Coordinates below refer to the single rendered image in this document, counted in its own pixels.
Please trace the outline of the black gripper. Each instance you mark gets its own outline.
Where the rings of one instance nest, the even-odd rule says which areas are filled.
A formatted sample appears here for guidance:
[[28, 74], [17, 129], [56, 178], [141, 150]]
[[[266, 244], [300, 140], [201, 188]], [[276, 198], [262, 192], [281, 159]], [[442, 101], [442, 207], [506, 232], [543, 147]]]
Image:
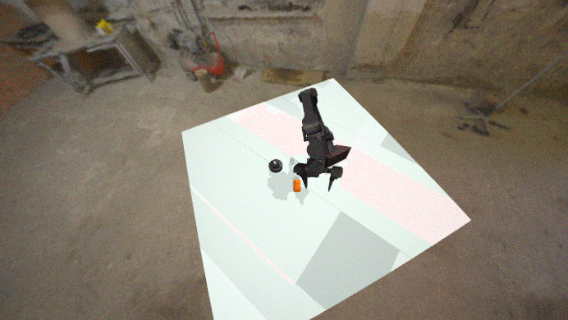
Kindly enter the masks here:
[[[311, 157], [309, 157], [311, 158]], [[324, 163], [324, 165], [326, 166], [326, 153], [323, 154], [323, 156], [320, 157], [321, 163]], [[316, 158], [311, 158], [311, 161], [316, 161]], [[308, 177], [306, 177], [305, 175], [305, 166], [306, 163], [297, 163], [294, 168], [293, 168], [293, 172], [296, 173], [296, 175], [299, 175], [302, 179], [302, 181], [304, 182], [305, 188], [307, 189], [308, 187]], [[336, 167], [333, 166], [332, 168], [325, 168], [325, 172], [324, 173], [331, 173], [330, 176], [330, 181], [329, 181], [329, 186], [328, 186], [328, 192], [330, 191], [331, 187], [332, 187], [332, 183], [334, 180], [338, 180], [338, 178], [342, 178], [343, 176], [343, 167]]]

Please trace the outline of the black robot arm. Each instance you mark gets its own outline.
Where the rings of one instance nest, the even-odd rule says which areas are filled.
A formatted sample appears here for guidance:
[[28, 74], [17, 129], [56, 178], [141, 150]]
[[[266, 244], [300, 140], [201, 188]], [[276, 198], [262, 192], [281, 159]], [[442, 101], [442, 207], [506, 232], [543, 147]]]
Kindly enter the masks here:
[[335, 138], [329, 128], [324, 125], [319, 112], [317, 105], [318, 92], [316, 88], [304, 90], [300, 92], [298, 97], [303, 104], [305, 114], [301, 129], [304, 142], [309, 141], [307, 154], [311, 158], [316, 158], [316, 161], [311, 161], [311, 158], [307, 158], [305, 175], [308, 178], [318, 178], [319, 174], [325, 172], [325, 165], [321, 163], [320, 157], [323, 156], [324, 153], [331, 153], [337, 150], [333, 143]]

